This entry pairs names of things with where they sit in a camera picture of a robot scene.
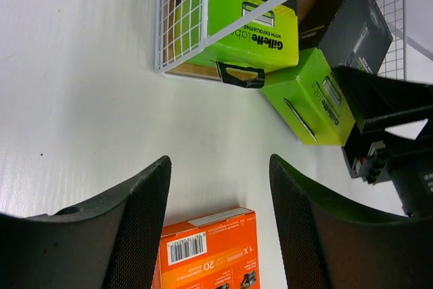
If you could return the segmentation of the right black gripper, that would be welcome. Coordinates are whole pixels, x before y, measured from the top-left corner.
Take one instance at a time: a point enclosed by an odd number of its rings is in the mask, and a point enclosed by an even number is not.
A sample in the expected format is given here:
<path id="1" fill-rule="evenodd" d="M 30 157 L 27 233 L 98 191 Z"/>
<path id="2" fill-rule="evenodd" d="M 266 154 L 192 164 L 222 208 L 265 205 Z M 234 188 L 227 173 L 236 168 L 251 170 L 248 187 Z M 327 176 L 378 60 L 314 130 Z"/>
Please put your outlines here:
<path id="1" fill-rule="evenodd" d="M 333 69 L 355 125 L 342 148 L 353 179 L 392 182 L 408 217 L 432 215 L 432 86 Z M 386 130 L 423 120 L 413 139 Z"/>

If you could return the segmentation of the black green razor box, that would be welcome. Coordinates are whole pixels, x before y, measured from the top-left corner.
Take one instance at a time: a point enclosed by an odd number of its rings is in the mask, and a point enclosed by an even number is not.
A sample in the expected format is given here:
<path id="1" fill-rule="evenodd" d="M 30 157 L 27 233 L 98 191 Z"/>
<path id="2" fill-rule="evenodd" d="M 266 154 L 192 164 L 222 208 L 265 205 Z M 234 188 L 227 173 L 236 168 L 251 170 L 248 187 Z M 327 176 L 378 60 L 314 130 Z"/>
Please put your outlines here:
<path id="1" fill-rule="evenodd" d="M 355 120 L 333 69 L 377 74 L 392 41 L 375 0 L 316 0 L 298 29 L 298 64 L 269 73 L 261 91 L 302 143 L 343 146 Z"/>
<path id="2" fill-rule="evenodd" d="M 174 27 L 168 47 L 178 60 L 268 0 L 175 0 Z M 284 1 L 207 45 L 171 74 L 260 89 L 269 72 L 298 63 L 297 0 Z"/>

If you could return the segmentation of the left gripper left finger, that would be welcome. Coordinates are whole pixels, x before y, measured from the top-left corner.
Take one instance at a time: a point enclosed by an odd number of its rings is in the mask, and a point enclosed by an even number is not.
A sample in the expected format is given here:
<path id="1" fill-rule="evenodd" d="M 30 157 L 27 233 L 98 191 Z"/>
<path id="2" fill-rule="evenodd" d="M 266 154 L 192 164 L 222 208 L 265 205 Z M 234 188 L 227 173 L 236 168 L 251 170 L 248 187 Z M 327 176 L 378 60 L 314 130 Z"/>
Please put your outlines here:
<path id="1" fill-rule="evenodd" d="M 1 287 L 150 288 L 171 167 L 163 156 L 54 215 L 2 215 Z"/>

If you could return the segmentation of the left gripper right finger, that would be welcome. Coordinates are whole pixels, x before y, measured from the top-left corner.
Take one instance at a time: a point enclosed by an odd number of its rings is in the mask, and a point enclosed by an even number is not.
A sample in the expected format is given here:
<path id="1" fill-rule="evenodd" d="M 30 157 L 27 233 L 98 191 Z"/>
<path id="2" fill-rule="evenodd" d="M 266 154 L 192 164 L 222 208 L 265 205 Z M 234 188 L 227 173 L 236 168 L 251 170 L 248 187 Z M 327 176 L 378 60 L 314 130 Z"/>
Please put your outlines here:
<path id="1" fill-rule="evenodd" d="M 269 180 L 289 288 L 431 288 L 432 218 L 374 209 L 282 157 Z"/>

